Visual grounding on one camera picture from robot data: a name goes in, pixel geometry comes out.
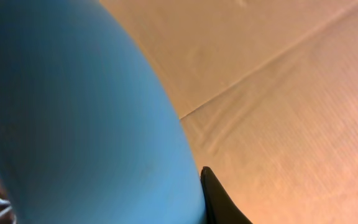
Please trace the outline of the blue plate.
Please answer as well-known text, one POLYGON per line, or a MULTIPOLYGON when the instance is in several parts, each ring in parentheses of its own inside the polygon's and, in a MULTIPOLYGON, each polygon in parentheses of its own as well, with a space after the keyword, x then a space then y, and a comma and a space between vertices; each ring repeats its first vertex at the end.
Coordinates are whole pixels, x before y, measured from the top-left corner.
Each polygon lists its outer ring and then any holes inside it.
POLYGON ((160 80, 99 1, 0 1, 0 182, 19 223, 205 223, 160 80))

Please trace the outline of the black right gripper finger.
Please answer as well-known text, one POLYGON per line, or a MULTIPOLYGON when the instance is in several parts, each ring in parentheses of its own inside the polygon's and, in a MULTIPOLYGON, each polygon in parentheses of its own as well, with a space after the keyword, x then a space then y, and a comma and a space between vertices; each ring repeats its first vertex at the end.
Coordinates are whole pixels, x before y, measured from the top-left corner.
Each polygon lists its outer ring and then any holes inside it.
POLYGON ((231 200, 210 167, 202 168, 200 179, 208 224, 252 224, 231 200))

